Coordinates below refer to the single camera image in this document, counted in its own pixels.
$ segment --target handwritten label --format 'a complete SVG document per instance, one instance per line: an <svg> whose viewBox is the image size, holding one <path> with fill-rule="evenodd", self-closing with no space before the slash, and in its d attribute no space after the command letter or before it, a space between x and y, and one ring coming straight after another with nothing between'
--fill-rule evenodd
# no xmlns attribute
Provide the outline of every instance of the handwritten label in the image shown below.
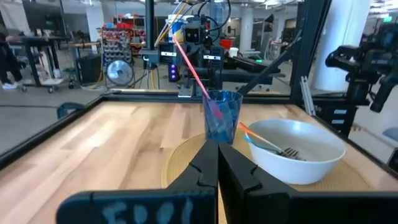
<svg viewBox="0 0 398 224"><path fill-rule="evenodd" d="M127 221L118 216L127 210L127 205L124 202L115 202L103 208L103 215L108 224L126 224ZM186 199L184 208L181 214L181 223L189 224L190 217L193 210L193 204L189 198ZM156 222L158 224L169 224L175 212L174 204L171 202L164 202L156 212ZM133 220L137 224L145 224L148 219L148 211L143 205L134 205Z"/></svg>

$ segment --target fork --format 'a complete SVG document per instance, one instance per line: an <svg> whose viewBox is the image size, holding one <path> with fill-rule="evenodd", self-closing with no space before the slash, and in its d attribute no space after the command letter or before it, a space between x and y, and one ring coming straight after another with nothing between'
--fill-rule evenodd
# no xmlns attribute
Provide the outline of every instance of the fork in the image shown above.
<svg viewBox="0 0 398 224"><path fill-rule="evenodd" d="M265 149L267 151L272 151L275 154L277 154L278 156L283 156L289 159L296 159L299 161L306 161L305 159L302 159L301 157L299 157L299 152L291 147L288 147L285 150L277 150L277 149L271 149L268 147L264 147L264 146L259 146L258 144L254 143L254 141L252 139L249 139L248 137L244 136L243 137L244 140L246 140L247 142L261 148L261 149Z"/></svg>

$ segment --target butcher block tabletop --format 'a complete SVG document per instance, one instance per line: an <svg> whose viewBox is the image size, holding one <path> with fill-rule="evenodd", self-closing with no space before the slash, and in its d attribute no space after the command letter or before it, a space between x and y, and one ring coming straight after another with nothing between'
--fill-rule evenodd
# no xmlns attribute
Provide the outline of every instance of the butcher block tabletop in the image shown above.
<svg viewBox="0 0 398 224"><path fill-rule="evenodd" d="M239 120L272 118L323 127L294 105L243 105ZM0 223L55 223L60 203L84 190L161 188L170 153L203 132L201 104L102 102L0 171ZM373 189L398 190L398 181L345 146L345 162Z"/></svg>

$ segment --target yellow cable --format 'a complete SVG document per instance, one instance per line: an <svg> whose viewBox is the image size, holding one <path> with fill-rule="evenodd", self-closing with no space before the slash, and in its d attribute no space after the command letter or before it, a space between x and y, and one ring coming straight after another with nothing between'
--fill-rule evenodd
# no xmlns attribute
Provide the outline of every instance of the yellow cable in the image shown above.
<svg viewBox="0 0 398 224"><path fill-rule="evenodd" d="M166 30L164 30L163 34L160 36L160 38L158 39L158 41L155 43L155 47L157 46L157 44L159 43L160 40L162 40L164 38L164 35L166 35L167 33L169 33L169 30L171 28L171 26L173 25L174 21L177 19L177 17L180 15L180 13L184 10L185 6L187 6L187 2L185 2L181 9L178 10L176 16L173 18L172 22L170 23L170 25L166 28Z"/></svg>
<svg viewBox="0 0 398 224"><path fill-rule="evenodd" d="M152 88L155 90L156 86L155 86L154 71L153 70L150 71L150 82L152 83Z"/></svg>

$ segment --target orange utensil handle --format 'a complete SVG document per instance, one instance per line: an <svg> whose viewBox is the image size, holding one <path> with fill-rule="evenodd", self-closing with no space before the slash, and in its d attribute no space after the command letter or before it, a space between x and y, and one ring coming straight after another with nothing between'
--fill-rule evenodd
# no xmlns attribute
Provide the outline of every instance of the orange utensil handle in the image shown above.
<svg viewBox="0 0 398 224"><path fill-rule="evenodd" d="M256 134L254 131L250 130L246 125L244 125L242 122L239 122L239 126L243 129L243 131L245 133L251 134L254 137L260 139L261 141L264 141L268 144L270 144L271 146L274 146L275 148L279 149L280 151L282 150L280 147L276 146L275 144L271 143L270 141L264 139L263 137L261 137L260 135Z"/></svg>

